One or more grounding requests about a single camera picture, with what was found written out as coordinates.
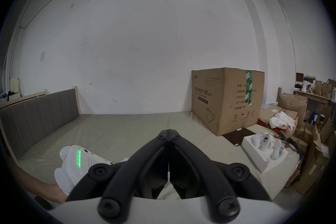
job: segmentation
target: mattress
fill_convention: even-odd
[[[55,184],[54,171],[62,165],[59,153],[64,146],[80,145],[104,159],[119,162],[130,157],[164,129],[177,130],[183,138],[197,146],[212,160],[247,165],[271,199],[281,191],[298,165],[299,155],[288,148],[288,155],[282,163],[261,174],[241,146],[235,147],[224,137],[212,134],[192,112],[144,115],[82,114],[38,142],[18,161],[21,168],[33,177],[48,184]],[[248,129],[255,133],[270,132],[259,125]],[[179,196],[169,183],[162,190],[159,199],[179,199]]]

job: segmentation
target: gray headboard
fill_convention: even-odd
[[[16,159],[79,116],[76,95],[76,89],[73,88],[32,98],[0,110],[4,138],[7,138]]]

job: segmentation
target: white towel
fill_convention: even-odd
[[[271,128],[275,128],[275,127],[283,126],[283,125],[289,126],[291,128],[291,131],[295,127],[295,121],[283,111],[276,113],[274,117],[270,118],[269,124]]]

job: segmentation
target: wooden bed frame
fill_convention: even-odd
[[[78,113],[79,113],[79,114],[82,114],[81,109],[80,109],[80,106],[79,106],[78,87],[77,87],[77,86],[73,86],[72,88],[75,89],[75,95],[76,95],[76,101],[77,101]],[[15,105],[15,104],[18,104],[18,103],[21,103],[21,102],[30,100],[30,99],[32,99],[32,98],[38,98],[38,97],[40,97],[40,96],[44,96],[44,95],[47,95],[47,94],[48,94],[47,90],[44,90],[43,92],[38,92],[38,93],[35,93],[35,94],[31,94],[31,95],[27,95],[27,96],[19,97],[18,99],[14,99],[14,100],[11,100],[11,101],[6,102],[5,104],[0,105],[0,110],[1,110],[1,109],[4,109],[4,108],[6,108],[6,107],[9,107],[9,106],[12,106],[12,105]],[[3,125],[2,125],[1,119],[0,119],[0,130],[1,130],[1,133],[2,133],[2,137],[3,137],[4,141],[5,141],[6,147],[8,148],[8,150],[9,150],[9,152],[10,152],[12,158],[14,159],[15,163],[16,163],[18,166],[20,166],[20,165],[19,165],[19,162],[18,162],[18,160],[17,160],[17,158],[16,158],[16,156],[15,156],[15,154],[14,154],[14,152],[13,152],[13,150],[12,150],[12,148],[11,148],[9,142],[8,142],[8,139],[7,139],[7,137],[6,137],[6,134],[5,134],[5,131],[4,131],[4,128],[3,128]]]

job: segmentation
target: red cloth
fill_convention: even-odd
[[[263,121],[261,121],[261,120],[258,120],[257,124],[260,125],[260,126],[263,126],[263,127],[267,128],[267,129],[272,130],[272,131],[275,132],[276,134],[280,134],[281,131],[283,131],[283,132],[286,131],[286,130],[284,130],[284,129],[280,129],[280,128],[273,128],[273,129],[272,129],[270,125],[266,124],[265,122],[263,122]]]

